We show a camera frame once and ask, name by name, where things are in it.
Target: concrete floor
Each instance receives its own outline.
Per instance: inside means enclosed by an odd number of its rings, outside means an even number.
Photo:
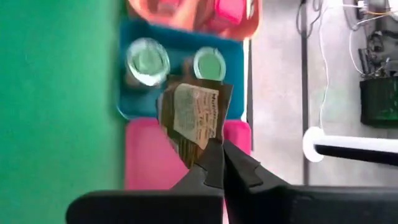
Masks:
[[[299,1],[263,1],[263,22],[252,41],[254,148],[262,165],[291,184],[303,183],[301,42],[295,29]],[[316,15],[308,7],[308,20]],[[349,29],[342,8],[324,16],[325,54],[330,89],[325,105],[327,134],[398,138],[397,130],[363,126],[360,117],[360,77],[348,52]],[[363,32],[354,35],[353,48],[364,46]],[[318,23],[308,40],[310,124],[319,124],[325,89]],[[398,186],[398,169],[368,162],[326,157],[310,164],[310,184],[345,186]]]

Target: orange tray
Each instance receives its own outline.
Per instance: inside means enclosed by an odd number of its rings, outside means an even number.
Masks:
[[[133,17],[139,16],[148,22],[167,25],[174,29],[195,31],[195,15],[199,1],[184,0],[172,15],[158,13],[157,0],[127,0],[127,8]],[[251,38],[259,27],[261,9],[262,0],[252,0],[251,15],[246,15],[238,26],[226,29],[218,35],[238,41]]]

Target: pink tray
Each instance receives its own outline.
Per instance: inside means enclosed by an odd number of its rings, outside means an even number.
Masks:
[[[224,136],[250,154],[251,129],[247,123],[227,121]],[[156,119],[130,121],[126,128],[125,189],[167,190],[187,172]]]

